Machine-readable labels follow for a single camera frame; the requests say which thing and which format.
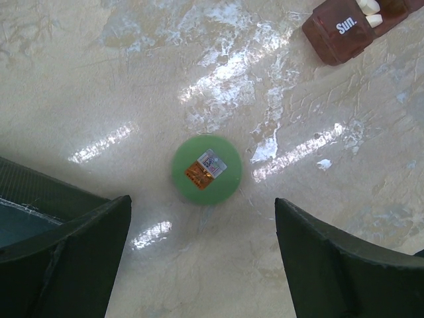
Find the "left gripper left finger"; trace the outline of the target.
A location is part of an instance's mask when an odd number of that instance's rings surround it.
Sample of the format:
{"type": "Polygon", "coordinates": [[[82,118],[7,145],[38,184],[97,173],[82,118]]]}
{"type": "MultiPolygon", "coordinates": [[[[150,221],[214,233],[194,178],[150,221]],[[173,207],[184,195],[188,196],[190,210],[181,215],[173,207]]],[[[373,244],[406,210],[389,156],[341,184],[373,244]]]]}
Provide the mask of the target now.
{"type": "Polygon", "coordinates": [[[118,197],[1,248],[2,317],[104,317],[131,222],[118,197]]]}

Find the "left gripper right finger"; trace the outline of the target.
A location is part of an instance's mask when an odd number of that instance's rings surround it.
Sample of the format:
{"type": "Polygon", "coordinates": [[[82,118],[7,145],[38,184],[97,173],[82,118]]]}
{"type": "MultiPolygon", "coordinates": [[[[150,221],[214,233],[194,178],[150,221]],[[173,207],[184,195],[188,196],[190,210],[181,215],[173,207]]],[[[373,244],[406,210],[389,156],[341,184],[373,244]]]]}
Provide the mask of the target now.
{"type": "Polygon", "coordinates": [[[276,234],[297,317],[422,317],[423,251],[372,244],[275,200],[276,234]]]}

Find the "green bottle cap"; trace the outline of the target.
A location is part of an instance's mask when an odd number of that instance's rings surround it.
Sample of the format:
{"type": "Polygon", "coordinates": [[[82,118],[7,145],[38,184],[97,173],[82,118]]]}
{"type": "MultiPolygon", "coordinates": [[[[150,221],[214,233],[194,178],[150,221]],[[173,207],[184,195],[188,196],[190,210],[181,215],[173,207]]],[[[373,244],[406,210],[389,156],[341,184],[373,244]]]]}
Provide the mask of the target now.
{"type": "Polygon", "coordinates": [[[227,139],[201,134],[185,141],[172,159],[172,180],[176,189],[198,205],[221,203],[239,188],[242,161],[227,139]]]}

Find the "red weekly pill organizer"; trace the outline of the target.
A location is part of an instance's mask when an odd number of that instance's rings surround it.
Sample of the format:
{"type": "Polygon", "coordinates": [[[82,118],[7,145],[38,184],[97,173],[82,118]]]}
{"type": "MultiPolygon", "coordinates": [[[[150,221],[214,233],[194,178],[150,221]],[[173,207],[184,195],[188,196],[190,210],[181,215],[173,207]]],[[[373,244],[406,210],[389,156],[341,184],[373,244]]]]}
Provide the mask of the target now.
{"type": "Polygon", "coordinates": [[[325,64],[338,66],[355,58],[375,39],[423,7],[422,1],[376,1],[383,18],[376,28],[369,25],[355,0],[326,0],[313,10],[302,31],[325,64]]]}

